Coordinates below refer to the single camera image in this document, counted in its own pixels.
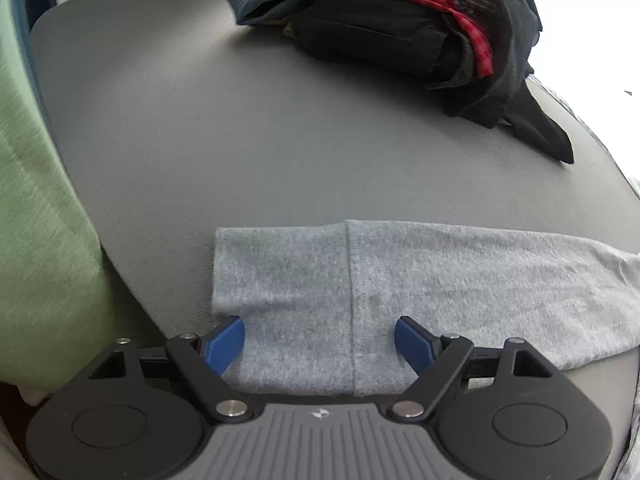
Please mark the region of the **grey zip-up hoodie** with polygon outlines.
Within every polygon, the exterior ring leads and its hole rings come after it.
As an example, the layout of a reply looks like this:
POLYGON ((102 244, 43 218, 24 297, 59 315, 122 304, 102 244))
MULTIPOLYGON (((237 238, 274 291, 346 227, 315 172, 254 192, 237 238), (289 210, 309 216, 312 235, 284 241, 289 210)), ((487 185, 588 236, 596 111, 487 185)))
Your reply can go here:
POLYGON ((521 337, 561 370, 639 344, 639 258, 552 233, 347 220, 220 229, 213 311, 245 323, 228 370, 259 393, 398 393, 414 373, 394 345, 410 316, 480 347, 521 337))

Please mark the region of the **pile of dark clothes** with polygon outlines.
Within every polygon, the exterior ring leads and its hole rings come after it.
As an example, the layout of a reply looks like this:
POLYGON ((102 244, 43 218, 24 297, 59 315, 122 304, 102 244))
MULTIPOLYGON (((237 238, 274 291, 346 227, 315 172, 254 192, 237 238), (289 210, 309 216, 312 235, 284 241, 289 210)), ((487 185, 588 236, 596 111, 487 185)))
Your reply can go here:
POLYGON ((393 76, 444 111, 514 136, 559 162, 570 138, 526 80, 542 24, 535 0, 228 0, 241 26, 273 26, 317 58, 393 76))

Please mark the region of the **green cloth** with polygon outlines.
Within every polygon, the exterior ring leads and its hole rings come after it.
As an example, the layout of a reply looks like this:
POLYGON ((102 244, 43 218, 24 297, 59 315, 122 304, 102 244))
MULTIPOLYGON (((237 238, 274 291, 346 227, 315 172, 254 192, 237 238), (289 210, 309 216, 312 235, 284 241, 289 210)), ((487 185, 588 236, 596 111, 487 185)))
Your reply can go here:
POLYGON ((113 289, 1 0, 1 378, 52 391, 110 340, 113 289))

